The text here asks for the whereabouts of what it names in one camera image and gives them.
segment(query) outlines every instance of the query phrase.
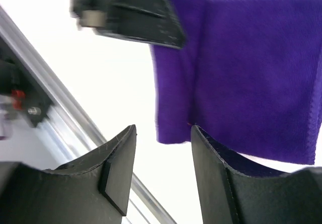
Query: purple towel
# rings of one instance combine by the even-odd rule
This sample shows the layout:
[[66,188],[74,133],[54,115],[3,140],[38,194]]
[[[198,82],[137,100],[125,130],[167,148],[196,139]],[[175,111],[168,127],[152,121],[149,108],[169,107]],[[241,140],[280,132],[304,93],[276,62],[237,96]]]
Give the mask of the purple towel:
[[161,143],[197,124],[227,147],[314,164],[322,0],[172,0],[183,50],[154,46]]

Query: black mechanical part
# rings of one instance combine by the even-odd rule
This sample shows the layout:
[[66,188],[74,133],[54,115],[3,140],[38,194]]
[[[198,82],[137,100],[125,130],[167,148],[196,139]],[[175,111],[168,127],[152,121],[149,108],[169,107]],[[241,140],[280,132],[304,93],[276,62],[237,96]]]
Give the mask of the black mechanical part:
[[322,223],[322,168],[274,170],[226,148],[198,126],[192,152],[204,224]]
[[102,36],[177,49],[185,43],[169,0],[71,0],[71,11]]
[[52,101],[1,37],[0,50],[0,95],[11,95],[12,90],[24,92],[23,111],[36,127],[47,116]]
[[120,224],[129,200],[135,147],[132,125],[56,170],[0,163],[0,223]]

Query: microfiber towel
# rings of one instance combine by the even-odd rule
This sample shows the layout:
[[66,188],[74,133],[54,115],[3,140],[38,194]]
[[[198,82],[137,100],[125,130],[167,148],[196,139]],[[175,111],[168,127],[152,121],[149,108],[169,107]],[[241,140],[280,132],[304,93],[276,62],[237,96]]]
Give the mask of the microfiber towel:
[[152,46],[161,143],[197,124],[228,148],[314,164],[322,0],[171,0],[182,50]]

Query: white background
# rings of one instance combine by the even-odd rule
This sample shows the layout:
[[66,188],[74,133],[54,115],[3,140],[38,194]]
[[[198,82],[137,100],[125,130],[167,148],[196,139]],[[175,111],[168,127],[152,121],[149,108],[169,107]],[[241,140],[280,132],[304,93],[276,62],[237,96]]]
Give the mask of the white background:
[[[127,125],[137,125],[134,172],[178,224],[201,224],[191,145],[156,142],[149,46],[78,31],[69,0],[0,0],[0,4],[106,139]],[[252,159],[284,171],[302,167]]]

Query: bolt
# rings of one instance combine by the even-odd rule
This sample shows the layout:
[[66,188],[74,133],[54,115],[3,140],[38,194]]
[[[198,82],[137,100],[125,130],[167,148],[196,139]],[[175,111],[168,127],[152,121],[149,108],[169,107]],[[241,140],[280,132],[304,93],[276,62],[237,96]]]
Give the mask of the bolt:
[[30,115],[40,115],[41,114],[41,110],[39,107],[31,107],[28,109],[28,113]]

